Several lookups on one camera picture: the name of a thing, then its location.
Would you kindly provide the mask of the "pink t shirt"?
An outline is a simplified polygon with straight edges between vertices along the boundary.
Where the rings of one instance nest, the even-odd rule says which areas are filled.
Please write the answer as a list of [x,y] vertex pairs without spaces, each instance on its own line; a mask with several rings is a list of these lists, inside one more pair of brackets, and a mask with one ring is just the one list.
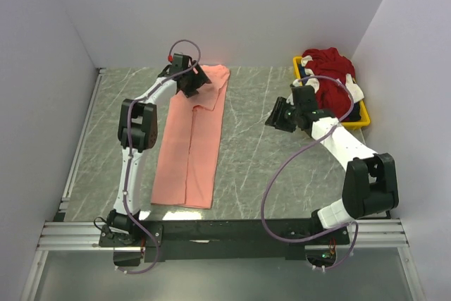
[[193,97],[179,93],[170,101],[152,204],[211,208],[230,71],[222,65],[202,70],[210,84]]

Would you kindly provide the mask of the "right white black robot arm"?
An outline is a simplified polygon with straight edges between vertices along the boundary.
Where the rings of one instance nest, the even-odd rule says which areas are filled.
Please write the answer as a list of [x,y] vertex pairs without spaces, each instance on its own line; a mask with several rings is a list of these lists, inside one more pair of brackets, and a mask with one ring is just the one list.
[[393,157],[368,148],[331,111],[320,109],[312,86],[293,85],[290,98],[277,98],[265,124],[289,133],[303,130],[313,139],[310,147],[322,145],[345,170],[340,199],[312,213],[309,234],[303,242],[398,206]]

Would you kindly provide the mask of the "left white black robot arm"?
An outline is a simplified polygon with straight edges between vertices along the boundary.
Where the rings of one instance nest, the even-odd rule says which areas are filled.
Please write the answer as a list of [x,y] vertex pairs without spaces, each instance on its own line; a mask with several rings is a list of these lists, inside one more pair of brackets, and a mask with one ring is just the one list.
[[137,225],[140,215],[140,188],[147,155],[158,138],[159,106],[178,93],[190,98],[211,81],[199,62],[184,54],[168,57],[168,65],[154,84],[134,99],[124,99],[118,123],[122,148],[122,169],[118,194],[106,224],[121,240],[134,242],[144,231]]

